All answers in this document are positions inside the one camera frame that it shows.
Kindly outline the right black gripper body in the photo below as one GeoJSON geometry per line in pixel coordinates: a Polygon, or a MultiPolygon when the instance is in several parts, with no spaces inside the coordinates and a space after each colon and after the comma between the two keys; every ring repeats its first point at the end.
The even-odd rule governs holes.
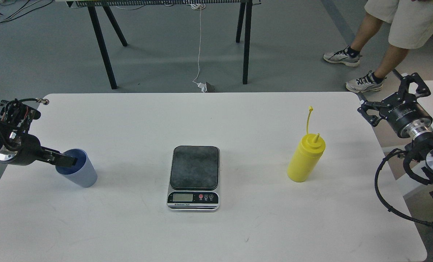
{"type": "Polygon", "coordinates": [[[416,98],[407,98],[389,103],[389,107],[381,110],[381,116],[389,123],[396,135],[401,139],[416,139],[419,135],[432,132],[433,118],[418,103],[416,98]]]}

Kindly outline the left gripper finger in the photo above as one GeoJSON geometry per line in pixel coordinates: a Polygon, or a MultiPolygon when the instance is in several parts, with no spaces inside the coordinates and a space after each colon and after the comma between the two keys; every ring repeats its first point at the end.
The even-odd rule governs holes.
{"type": "Polygon", "coordinates": [[[41,147],[40,161],[49,163],[54,166],[70,168],[77,164],[78,159],[75,156],[70,156],[51,148],[41,147]]]}

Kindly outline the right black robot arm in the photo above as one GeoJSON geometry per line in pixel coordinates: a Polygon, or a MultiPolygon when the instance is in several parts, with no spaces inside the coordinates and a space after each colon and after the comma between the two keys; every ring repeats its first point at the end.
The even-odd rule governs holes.
{"type": "Polygon", "coordinates": [[[371,126],[376,127],[381,120],[385,120],[399,138],[412,140],[404,150],[394,148],[383,158],[374,176],[374,189],[389,212],[433,229],[433,222],[413,218],[392,207],[378,188],[380,171],[393,156],[403,160],[402,165],[409,178],[422,185],[433,185],[433,118],[417,101],[430,96],[431,91],[417,73],[407,76],[396,70],[393,73],[400,79],[400,86],[398,91],[384,100],[371,102],[361,92],[357,94],[361,103],[357,111],[371,126]]]}

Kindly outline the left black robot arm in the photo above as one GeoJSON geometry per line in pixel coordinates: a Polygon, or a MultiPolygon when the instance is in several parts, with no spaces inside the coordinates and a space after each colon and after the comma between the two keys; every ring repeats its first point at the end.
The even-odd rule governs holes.
{"type": "Polygon", "coordinates": [[[25,104],[36,102],[48,105],[45,98],[13,99],[0,102],[0,162],[27,166],[35,161],[54,166],[72,167],[75,156],[41,146],[40,140],[29,134],[32,121],[41,117],[40,111],[25,104]]]}

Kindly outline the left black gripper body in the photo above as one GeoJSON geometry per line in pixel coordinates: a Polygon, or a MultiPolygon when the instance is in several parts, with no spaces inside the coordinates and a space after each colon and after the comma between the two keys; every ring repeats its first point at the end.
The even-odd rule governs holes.
{"type": "Polygon", "coordinates": [[[0,162],[18,166],[26,166],[35,161],[45,161],[44,151],[38,138],[34,135],[24,136],[20,149],[9,150],[5,146],[0,149],[0,162]]]}

